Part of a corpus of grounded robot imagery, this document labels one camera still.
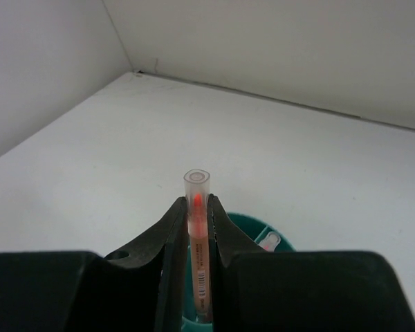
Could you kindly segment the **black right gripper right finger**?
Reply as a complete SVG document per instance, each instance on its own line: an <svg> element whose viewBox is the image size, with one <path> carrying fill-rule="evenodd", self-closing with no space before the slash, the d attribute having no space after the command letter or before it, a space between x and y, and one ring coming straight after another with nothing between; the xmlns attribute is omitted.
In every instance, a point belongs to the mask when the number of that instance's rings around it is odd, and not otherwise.
<svg viewBox="0 0 415 332"><path fill-rule="evenodd" d="M415 331L394 269L369 251L268 252L207 204L215 331Z"/></svg>

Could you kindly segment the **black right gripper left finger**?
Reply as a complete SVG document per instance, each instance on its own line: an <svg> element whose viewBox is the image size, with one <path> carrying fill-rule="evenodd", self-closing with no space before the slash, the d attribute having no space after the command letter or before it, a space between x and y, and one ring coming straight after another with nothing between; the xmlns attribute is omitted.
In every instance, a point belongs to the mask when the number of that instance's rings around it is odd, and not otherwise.
<svg viewBox="0 0 415 332"><path fill-rule="evenodd" d="M180 331L187 202L105 257L0 253L0 331Z"/></svg>

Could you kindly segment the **red translucent pen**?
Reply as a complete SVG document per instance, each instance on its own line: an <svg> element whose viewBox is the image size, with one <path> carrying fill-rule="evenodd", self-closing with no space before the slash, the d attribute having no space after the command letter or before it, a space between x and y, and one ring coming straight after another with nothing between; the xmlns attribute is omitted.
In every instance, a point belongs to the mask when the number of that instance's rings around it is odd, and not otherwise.
<svg viewBox="0 0 415 332"><path fill-rule="evenodd" d="M268 252L274 252L281 243L281 237L274 231L270 231L259 242L259 246Z"/></svg>

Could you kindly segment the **brown translucent pen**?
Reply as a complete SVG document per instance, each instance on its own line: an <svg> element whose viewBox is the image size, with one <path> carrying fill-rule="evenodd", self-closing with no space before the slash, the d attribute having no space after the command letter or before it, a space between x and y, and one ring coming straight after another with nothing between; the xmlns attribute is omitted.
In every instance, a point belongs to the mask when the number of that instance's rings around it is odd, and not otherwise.
<svg viewBox="0 0 415 332"><path fill-rule="evenodd" d="M199 322L210 321L210 250L208 234L208 196L210 174L192 169L184 177L187 200L187 230L190 240L192 290Z"/></svg>

